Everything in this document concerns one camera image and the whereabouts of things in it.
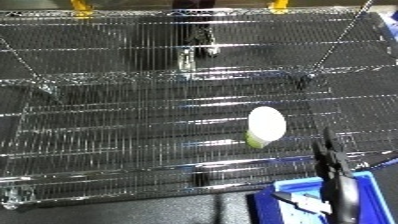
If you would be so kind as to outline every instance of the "metal bracket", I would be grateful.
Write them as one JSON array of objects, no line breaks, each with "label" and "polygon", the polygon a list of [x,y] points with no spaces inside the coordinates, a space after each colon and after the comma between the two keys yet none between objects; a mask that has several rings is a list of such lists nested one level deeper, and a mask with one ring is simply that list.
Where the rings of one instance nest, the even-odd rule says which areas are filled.
[{"label": "metal bracket", "polygon": [[16,210],[22,204],[35,201],[36,195],[31,186],[19,186],[2,189],[1,204],[7,210]]}]

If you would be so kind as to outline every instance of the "chrome wire shelf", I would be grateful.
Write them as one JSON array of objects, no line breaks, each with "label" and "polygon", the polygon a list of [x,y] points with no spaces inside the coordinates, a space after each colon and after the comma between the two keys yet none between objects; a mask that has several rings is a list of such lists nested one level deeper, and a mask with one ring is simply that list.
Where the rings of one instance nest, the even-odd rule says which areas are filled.
[{"label": "chrome wire shelf", "polygon": [[[397,91],[386,86],[397,60],[376,15],[336,42],[356,9],[210,11],[207,22],[191,19],[200,10],[84,19],[0,12],[3,205],[257,189],[312,176],[310,144],[326,126],[353,166],[395,152]],[[201,23],[211,24],[221,54],[180,73],[179,27]],[[262,105],[281,111],[288,131],[251,149],[247,115]]]}]

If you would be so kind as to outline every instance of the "metal wire grid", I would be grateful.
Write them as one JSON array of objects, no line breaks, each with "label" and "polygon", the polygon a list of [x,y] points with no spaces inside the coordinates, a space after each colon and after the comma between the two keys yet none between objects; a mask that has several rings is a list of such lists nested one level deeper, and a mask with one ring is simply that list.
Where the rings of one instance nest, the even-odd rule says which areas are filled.
[{"label": "metal wire grid", "polygon": [[[2,18],[6,43],[44,77],[29,77],[0,45],[8,62],[0,66],[7,94],[1,119],[15,131],[2,141],[2,187],[33,189],[14,204],[197,194],[312,175],[309,145],[325,126],[342,133],[345,144],[356,144],[354,152],[365,150],[358,145],[368,135],[362,129],[373,126],[354,121],[357,114],[344,105],[373,105],[380,88],[355,95],[343,93],[351,88],[340,84],[364,72],[385,75],[375,68],[395,69],[388,43],[370,18],[357,24],[322,76],[303,91],[297,78],[336,44],[355,11],[217,11],[211,23],[223,53],[198,59],[193,80],[173,72],[178,31],[170,13],[97,12],[77,20],[72,12],[28,12]],[[394,111],[395,102],[379,96],[378,121]],[[260,105],[280,110],[288,133],[254,150],[243,135],[247,114]],[[385,117],[381,130],[395,147],[391,123]],[[195,181],[202,174],[205,186]]]}]

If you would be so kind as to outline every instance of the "black object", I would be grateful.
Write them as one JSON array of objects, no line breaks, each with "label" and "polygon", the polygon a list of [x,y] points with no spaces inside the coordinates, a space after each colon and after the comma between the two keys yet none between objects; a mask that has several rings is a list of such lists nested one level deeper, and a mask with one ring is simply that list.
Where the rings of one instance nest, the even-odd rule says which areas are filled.
[{"label": "black object", "polygon": [[327,220],[331,224],[358,223],[359,191],[348,166],[348,157],[331,129],[324,130],[324,138],[324,145],[314,142],[313,151],[317,161],[316,173],[323,179],[321,199],[332,207]]}]

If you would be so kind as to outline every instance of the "plastic cup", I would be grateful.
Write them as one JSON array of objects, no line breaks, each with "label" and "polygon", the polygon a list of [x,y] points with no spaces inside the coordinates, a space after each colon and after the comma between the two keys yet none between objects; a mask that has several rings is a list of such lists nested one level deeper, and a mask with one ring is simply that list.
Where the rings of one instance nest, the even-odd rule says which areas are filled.
[{"label": "plastic cup", "polygon": [[258,107],[248,118],[249,130],[246,142],[257,149],[264,148],[273,141],[283,137],[286,133],[286,120],[283,115],[272,107]]}]

